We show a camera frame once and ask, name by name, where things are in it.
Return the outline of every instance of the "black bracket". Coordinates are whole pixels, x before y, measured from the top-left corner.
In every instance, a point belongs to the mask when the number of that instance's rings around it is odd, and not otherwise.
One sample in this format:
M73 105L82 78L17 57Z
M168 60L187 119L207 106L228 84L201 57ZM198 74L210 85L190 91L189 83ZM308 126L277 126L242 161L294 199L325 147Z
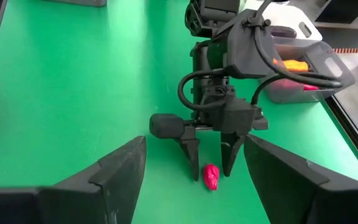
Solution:
M264 29L272 24L270 19L264 20L263 18L255 18L254 16L249 16L248 19L242 21L244 27L260 27Z
M240 0L191 0L185 13L185 25L193 36L211 38L237 15L239 5Z
M190 169L195 181L200 177L200 165L198 163L198 145L200 140L196 138L196 128L194 126L185 126L183 135L175 139L180 144L186 158L190 162Z
M230 176L240 147L244 144L246 136L238 136L235 133L221 133L221 153L223 174Z

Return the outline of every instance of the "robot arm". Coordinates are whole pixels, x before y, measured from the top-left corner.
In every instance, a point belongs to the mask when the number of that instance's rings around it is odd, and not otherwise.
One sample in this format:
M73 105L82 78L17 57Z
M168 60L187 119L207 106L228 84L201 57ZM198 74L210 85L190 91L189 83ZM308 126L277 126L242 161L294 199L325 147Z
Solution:
M191 51L193 73L183 77L178 85L179 100L193 110L191 120L184 121L173 114L154 114L150 132L158 138L176 140L190 161L193 178L199 178L197 130L221 133L223 173L230 172L239 148L252 128L268 129L257 99L262 88L281 78L314 86L340 88L342 83L316 73L291 73L273 64L273 40L269 20L262 13L271 0L258 11L237 14L239 0L191 1L186 9L185 24L190 33L207 37ZM263 78L277 73L263 83L251 103L238 98L230 77L236 79ZM193 102L186 99L185 84L193 80Z

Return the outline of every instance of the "black cable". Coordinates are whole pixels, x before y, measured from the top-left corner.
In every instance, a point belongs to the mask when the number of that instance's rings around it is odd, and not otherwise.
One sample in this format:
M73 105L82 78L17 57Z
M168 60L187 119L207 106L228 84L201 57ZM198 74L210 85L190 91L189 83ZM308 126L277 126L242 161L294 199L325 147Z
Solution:
M183 103L183 105L185 105L187 108L191 109L191 110L195 110L195 111L202 111L202 110L209 110L209 109L213 109L213 108L218 108L220 106L223 106L226 101L227 101L227 95L223 98L220 99L218 101L212 102L212 103L207 103L205 105L197 105L194 104L190 101L188 101L185 97L185 94L183 92L183 88L185 87L185 84L194 79L194 78L201 78L207 75L223 75L223 68L219 68L219 69L214 69L211 71L197 71L197 72L193 72L190 73L188 75L186 75L185 77L183 77L178 85L178 97L179 100L181 101L181 103Z
M302 77L319 78L319 79L322 79L322 80L332 80L333 79L332 77L327 77L327 76L324 76L324 75L321 75L321 74L318 74L318 73L314 73L314 72L297 73L297 75L300 75ZM285 77L281 77L280 75L276 75L276 76L274 76L272 78L269 78L268 80L264 81L262 84L260 84L258 86L258 88L255 90L254 95L252 96L251 104L252 105L258 104L259 94L262 91L262 89L264 89L267 85L271 84L274 81L281 80L281 79L284 79L284 78Z

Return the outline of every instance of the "screw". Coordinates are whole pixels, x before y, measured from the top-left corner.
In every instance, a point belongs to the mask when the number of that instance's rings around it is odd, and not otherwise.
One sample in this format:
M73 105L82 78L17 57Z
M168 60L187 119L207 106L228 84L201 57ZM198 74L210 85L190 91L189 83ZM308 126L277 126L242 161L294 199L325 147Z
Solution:
M249 17L247 18L247 20L243 20L242 22L243 22L243 24L244 24L244 22L245 22L246 25L247 25L247 24L251 24L251 23L254 21L254 19L255 19L255 17L249 16Z
M242 25L243 27L246 27L247 24L248 24L248 20L244 19L243 21L241 21L241 25Z
M264 21L264 23L262 24L263 27L268 27L268 26L270 26L270 25L272 25L272 21L270 21L270 19L266 19L266 20Z

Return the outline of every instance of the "black clamp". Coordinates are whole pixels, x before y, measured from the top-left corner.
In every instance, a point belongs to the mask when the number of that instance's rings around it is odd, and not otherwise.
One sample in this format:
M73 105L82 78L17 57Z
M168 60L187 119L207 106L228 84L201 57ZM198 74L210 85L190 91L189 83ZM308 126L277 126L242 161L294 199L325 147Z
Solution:
M202 42L197 42L196 45L190 51L190 57L194 56L195 51L199 50L200 48L207 47L211 40L204 40Z
M264 29L272 24L270 19L263 20L262 18L256 18L255 16L249 16L248 19L242 21L243 27L260 27Z

